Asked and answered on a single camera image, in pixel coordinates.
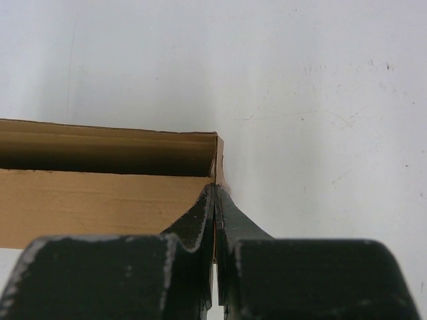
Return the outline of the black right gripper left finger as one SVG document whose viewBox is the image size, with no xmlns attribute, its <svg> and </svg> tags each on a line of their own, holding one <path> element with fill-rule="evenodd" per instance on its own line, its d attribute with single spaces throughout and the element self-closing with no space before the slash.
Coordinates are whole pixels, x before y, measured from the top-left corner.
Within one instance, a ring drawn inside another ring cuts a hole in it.
<svg viewBox="0 0 427 320">
<path fill-rule="evenodd" d="M 157 235 L 33 240 L 1 295 L 2 319 L 205 319 L 211 308 L 214 185 Z"/>
</svg>

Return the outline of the brown cardboard box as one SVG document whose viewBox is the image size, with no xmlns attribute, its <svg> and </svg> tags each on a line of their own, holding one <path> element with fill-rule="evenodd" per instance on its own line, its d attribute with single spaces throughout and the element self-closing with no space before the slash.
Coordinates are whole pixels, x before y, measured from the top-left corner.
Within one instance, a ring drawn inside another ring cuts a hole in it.
<svg viewBox="0 0 427 320">
<path fill-rule="evenodd" d="M 1 120 L 1 246 L 156 234 L 224 181 L 217 133 Z"/>
</svg>

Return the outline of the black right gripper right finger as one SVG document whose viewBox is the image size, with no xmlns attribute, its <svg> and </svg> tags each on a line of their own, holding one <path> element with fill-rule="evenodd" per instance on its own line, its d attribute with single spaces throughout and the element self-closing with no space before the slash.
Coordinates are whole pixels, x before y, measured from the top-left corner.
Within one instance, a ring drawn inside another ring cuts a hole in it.
<svg viewBox="0 0 427 320">
<path fill-rule="evenodd" d="M 276 239 L 216 187 L 226 319 L 419 319 L 393 254 L 371 239 Z"/>
</svg>

